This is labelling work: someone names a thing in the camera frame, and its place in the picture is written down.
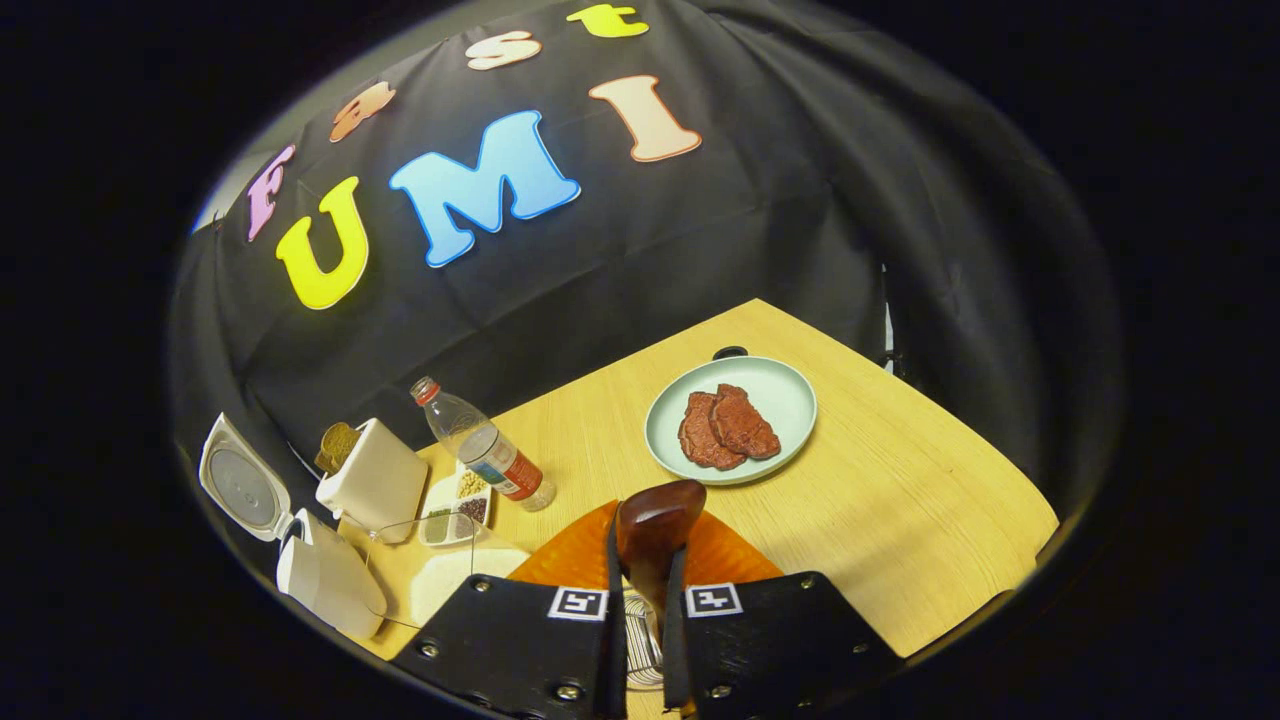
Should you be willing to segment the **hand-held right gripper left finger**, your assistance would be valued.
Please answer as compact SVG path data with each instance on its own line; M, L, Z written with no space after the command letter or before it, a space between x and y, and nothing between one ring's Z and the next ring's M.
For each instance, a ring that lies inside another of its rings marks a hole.
M609 501L515 570L471 568L390 664L485 719L623 719L627 652Z

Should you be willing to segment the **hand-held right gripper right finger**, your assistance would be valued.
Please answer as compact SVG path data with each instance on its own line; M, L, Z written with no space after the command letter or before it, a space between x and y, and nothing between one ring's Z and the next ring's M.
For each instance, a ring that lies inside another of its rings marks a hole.
M822 571L704 512L675 555L664 698L686 719L868 719L904 661Z

